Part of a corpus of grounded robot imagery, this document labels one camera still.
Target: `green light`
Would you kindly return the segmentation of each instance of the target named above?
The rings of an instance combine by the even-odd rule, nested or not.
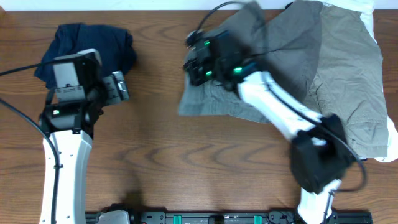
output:
[[[242,68],[238,67],[238,68],[234,68],[234,73],[241,73],[242,72]]]

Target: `wooden table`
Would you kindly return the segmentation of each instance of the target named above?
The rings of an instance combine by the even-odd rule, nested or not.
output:
[[[204,11],[11,12],[0,20],[0,70],[37,63],[59,24],[85,22],[129,29],[139,61],[126,76],[131,99],[104,109],[95,126],[87,171],[86,209],[126,202],[169,210],[294,208],[300,187],[289,171],[289,144],[270,124],[228,116],[180,117],[183,41]],[[206,29],[232,15],[217,12]],[[268,19],[280,11],[267,11]],[[398,11],[375,12],[384,56],[384,92],[398,124]],[[0,77],[0,97],[34,120],[47,90],[33,70]],[[42,138],[0,109],[0,222],[37,223],[44,186]],[[340,210],[369,209],[376,223],[398,220],[398,162],[366,162],[363,191],[337,195]],[[344,186],[360,181],[355,166]]]

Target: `black cable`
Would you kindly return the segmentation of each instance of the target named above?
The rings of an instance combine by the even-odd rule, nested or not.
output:
[[[329,204],[332,196],[335,196],[335,191],[333,190],[329,191],[328,202],[326,203],[326,209],[323,212],[322,224],[326,224],[326,216],[328,215]]]
[[[43,63],[34,64],[34,65],[28,65],[28,66],[25,66],[25,67],[15,68],[15,69],[11,69],[11,70],[8,70],[8,71],[5,71],[5,72],[1,72],[0,76],[8,75],[8,74],[11,74],[11,73],[14,73],[14,72],[20,72],[20,71],[31,69],[31,68],[37,68],[37,67],[41,67],[41,66],[45,66],[45,65],[53,65],[53,64],[56,64],[56,63],[71,62],[71,61],[73,61],[75,59],[76,59],[76,57],[75,58],[66,58],[66,59],[57,59],[57,60],[52,60],[52,61],[49,61],[49,62],[43,62]]]
[[[222,8],[224,6],[227,6],[229,4],[242,4],[244,5],[243,2],[238,2],[238,1],[229,1],[229,2],[224,2],[223,4],[220,4],[219,6],[215,7],[214,9],[212,9],[199,23],[198,28],[193,31],[192,36],[196,35],[199,30],[201,29],[201,27],[203,26],[203,24],[206,22],[206,20],[213,14],[215,13],[219,8]]]
[[[261,25],[262,25],[263,28],[264,28],[264,30],[262,31],[262,35],[263,35],[263,38],[262,38],[262,39],[263,39],[263,48],[264,48],[263,50],[265,50],[265,48],[266,48],[266,23],[265,23],[265,21],[263,20],[262,16],[261,16],[259,13],[257,13],[256,10],[253,9],[248,3],[245,3],[245,2],[228,1],[228,2],[225,2],[225,3],[220,4],[219,6],[215,7],[214,9],[212,9],[212,10],[200,21],[198,28],[197,28],[195,31],[193,31],[193,33],[192,33],[191,36],[194,37],[194,36],[199,32],[199,30],[200,30],[201,27],[204,25],[204,23],[206,22],[206,20],[207,20],[213,13],[215,13],[218,9],[220,9],[220,8],[222,8],[222,7],[224,7],[224,6],[230,5],[230,4],[240,4],[240,5],[243,5],[243,6],[248,6],[248,7],[249,7],[249,10],[251,11],[251,13],[252,13],[254,16],[257,17],[257,20],[262,21],[262,24],[261,24]]]
[[[0,98],[0,103],[3,104],[5,107],[9,108],[11,111],[18,114],[21,118],[24,118],[30,125],[32,125],[38,132],[43,135],[43,138],[48,142],[49,146],[51,147],[52,153],[54,155],[55,160],[55,177],[54,177],[54,189],[52,193],[52,204],[51,204],[51,224],[55,224],[55,214],[56,214],[56,207],[57,207],[57,194],[58,194],[58,180],[60,175],[60,158],[58,156],[57,150],[55,149],[54,145],[52,144],[51,140],[44,134],[44,132],[40,129],[39,125],[37,125],[34,121],[32,121],[28,116],[24,113],[19,111],[17,108],[11,106],[9,103],[5,102],[3,99]]]

